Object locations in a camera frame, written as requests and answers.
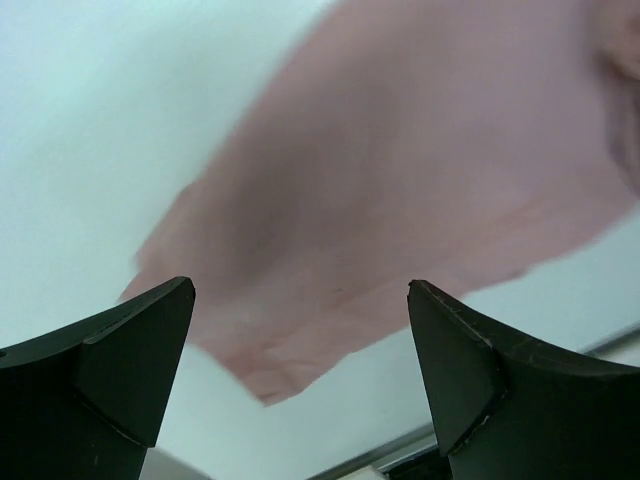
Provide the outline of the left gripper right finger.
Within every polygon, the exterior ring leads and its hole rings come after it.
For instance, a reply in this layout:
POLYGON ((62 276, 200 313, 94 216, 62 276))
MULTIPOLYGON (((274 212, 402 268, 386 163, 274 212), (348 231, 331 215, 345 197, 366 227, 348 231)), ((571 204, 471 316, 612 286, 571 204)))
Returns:
POLYGON ((424 280, 408 311, 442 455, 457 479, 635 479, 639 371, 481 314, 424 280))

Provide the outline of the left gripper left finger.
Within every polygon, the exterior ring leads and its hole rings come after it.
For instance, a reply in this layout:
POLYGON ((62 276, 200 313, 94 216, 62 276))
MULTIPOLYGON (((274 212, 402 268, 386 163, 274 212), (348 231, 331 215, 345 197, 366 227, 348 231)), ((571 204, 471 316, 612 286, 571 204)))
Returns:
POLYGON ((195 303, 176 277, 1 351, 4 479, 137 479, 167 408, 195 303))

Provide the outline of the pink trousers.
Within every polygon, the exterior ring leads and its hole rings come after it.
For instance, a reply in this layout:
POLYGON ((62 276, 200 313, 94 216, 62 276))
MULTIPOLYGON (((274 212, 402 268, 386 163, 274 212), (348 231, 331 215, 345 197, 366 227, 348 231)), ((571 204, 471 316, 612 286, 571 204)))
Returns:
POLYGON ((141 247, 130 299, 196 289, 189 338, 267 405, 639 200, 635 1, 340 1, 141 247))

